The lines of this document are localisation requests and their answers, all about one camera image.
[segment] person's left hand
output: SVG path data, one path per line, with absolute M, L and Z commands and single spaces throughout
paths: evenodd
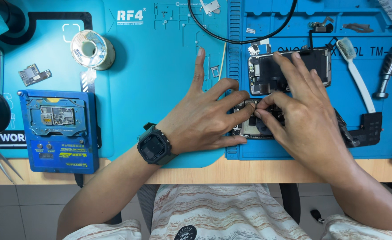
M 246 105 L 242 110 L 227 114 L 232 107 L 249 98 L 249 93 L 239 90 L 239 83 L 223 78 L 209 91 L 202 91 L 205 77 L 203 62 L 205 50 L 199 49 L 193 82 L 185 97 L 156 125 L 171 143 L 173 154 L 197 150 L 245 144 L 242 136 L 223 136 L 234 126 L 248 120 L 255 105 Z M 226 90 L 235 90 L 217 100 Z

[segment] toothbrush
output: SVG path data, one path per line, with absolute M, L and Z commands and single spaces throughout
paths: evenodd
M 369 94 L 368 89 L 360 75 L 359 71 L 356 68 L 356 65 L 353 63 L 353 58 L 356 57 L 356 51 L 353 48 L 353 44 L 348 38 L 343 38 L 337 41 L 337 48 L 341 52 L 341 55 L 348 62 L 348 70 L 353 76 L 354 81 L 359 88 L 360 94 L 362 94 L 363 101 L 365 102 L 366 109 L 368 113 L 374 113 L 375 107 L 372 102 L 371 95 Z

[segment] watch face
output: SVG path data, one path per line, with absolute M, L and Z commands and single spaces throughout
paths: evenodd
M 165 152 L 165 145 L 158 136 L 151 134 L 140 143 L 140 152 L 146 160 L 155 162 Z

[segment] wooden desk edge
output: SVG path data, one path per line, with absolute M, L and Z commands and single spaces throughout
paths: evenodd
M 356 162 L 379 182 L 392 182 L 392 162 L 389 159 L 357 159 Z M 21 180 L 5 164 L 6 171 L 16 184 L 76 184 L 73 174 L 32 172 L 28 159 L 10 159 L 10 163 L 24 178 Z M 110 160 L 101 158 L 99 163 L 98 171 Z M 85 183 L 93 176 L 85 175 Z M 323 180 L 294 160 L 240 161 L 227 160 L 224 156 L 203 168 L 160 169 L 147 181 L 148 184 L 303 182 Z M 0 184 L 12 184 L 1 170 Z

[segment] patterned fabric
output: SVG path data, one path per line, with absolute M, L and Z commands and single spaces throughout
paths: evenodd
M 391 231 L 330 216 L 322 240 L 392 239 Z M 84 227 L 65 240 L 141 240 L 135 222 Z M 310 237 L 270 196 L 267 184 L 161 185 L 150 240 L 304 240 Z

